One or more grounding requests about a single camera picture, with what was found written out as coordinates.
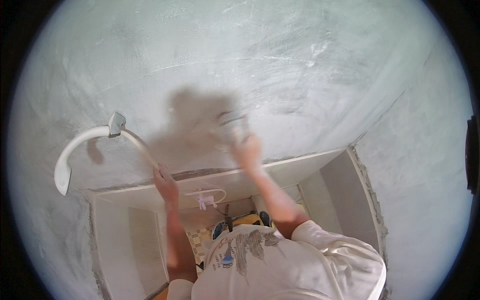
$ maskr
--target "pipe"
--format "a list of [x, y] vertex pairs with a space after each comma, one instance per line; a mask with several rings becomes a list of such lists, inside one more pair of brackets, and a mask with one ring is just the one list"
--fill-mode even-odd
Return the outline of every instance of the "pipe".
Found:
[[219, 202], [222, 202], [223, 199], [225, 199], [225, 197], [227, 196], [227, 192], [223, 189], [211, 189], [211, 190], [204, 190], [204, 191], [196, 191], [196, 192], [187, 192], [187, 193], [183, 193], [185, 196], [193, 196], [193, 195], [198, 195], [198, 194], [203, 194], [204, 192], [215, 192], [215, 191], [220, 191], [220, 192], [223, 192], [223, 197], [222, 199], [218, 200], [218, 201], [215, 201], [215, 203], [219, 203]]
[[[148, 153], [147, 148], [133, 135], [122, 130], [121, 135], [126, 137], [130, 140], [140, 151], [140, 153], [144, 156], [144, 158], [154, 167], [158, 169], [158, 164], [152, 158], [150, 153]], [[54, 180], [57, 189], [62, 195], [66, 195], [68, 191], [68, 187], [70, 185], [70, 176], [72, 174], [72, 168], [68, 164], [68, 158], [72, 154], [72, 152], [83, 142], [88, 141], [89, 139], [93, 139], [96, 137], [101, 136], [110, 136], [110, 127], [108, 126], [98, 126], [92, 129], [89, 129], [73, 138], [65, 149], [63, 149], [62, 153], [60, 154], [59, 159], [57, 160], [57, 164], [55, 165], [55, 173], [54, 173]]]

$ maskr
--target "printed graphic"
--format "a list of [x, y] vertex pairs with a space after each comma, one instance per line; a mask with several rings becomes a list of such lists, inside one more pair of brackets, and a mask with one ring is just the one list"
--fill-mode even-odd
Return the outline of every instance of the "printed graphic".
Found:
[[263, 247], [275, 247], [285, 257], [278, 245], [280, 240], [281, 238], [277, 237], [274, 232], [260, 232], [258, 229], [248, 234], [240, 233], [231, 238], [226, 238], [216, 248], [218, 250], [228, 244], [224, 255], [215, 255], [216, 262], [213, 263], [213, 270], [216, 271], [219, 268], [228, 269], [233, 266], [233, 261], [236, 260], [237, 272], [247, 279], [247, 253], [250, 252], [255, 258], [264, 262], [265, 253]]

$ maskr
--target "forearm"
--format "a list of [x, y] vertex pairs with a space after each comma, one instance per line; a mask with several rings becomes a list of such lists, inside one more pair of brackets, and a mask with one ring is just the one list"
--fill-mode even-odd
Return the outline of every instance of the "forearm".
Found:
[[309, 219], [308, 215], [263, 169], [250, 172], [249, 176], [264, 198], [268, 213], [275, 222], [276, 228], [285, 238], [290, 239], [295, 228]]
[[167, 271], [170, 281], [197, 280], [197, 270], [192, 247], [180, 222], [178, 203], [167, 207]]

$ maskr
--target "sneaker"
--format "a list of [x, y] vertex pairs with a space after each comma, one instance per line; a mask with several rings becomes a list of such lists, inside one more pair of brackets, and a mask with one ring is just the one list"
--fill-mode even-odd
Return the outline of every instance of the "sneaker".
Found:
[[261, 211], [258, 216], [260, 217], [260, 220], [262, 220], [262, 223], [264, 226], [271, 227], [270, 226], [270, 216], [268, 215], [267, 212]]

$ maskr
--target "shoe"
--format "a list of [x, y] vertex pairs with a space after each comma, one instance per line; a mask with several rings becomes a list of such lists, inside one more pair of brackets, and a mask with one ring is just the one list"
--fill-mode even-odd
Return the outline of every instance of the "shoe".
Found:
[[226, 225], [227, 224], [225, 223], [225, 221], [220, 221], [215, 225], [215, 227], [212, 230], [212, 240], [215, 240], [216, 238], [218, 238], [220, 233], [222, 233], [223, 230], [225, 230]]
[[262, 220], [262, 223], [264, 226], [271, 227], [270, 226], [270, 216], [268, 215], [267, 212], [261, 211], [258, 216], [260, 217], [260, 220]]

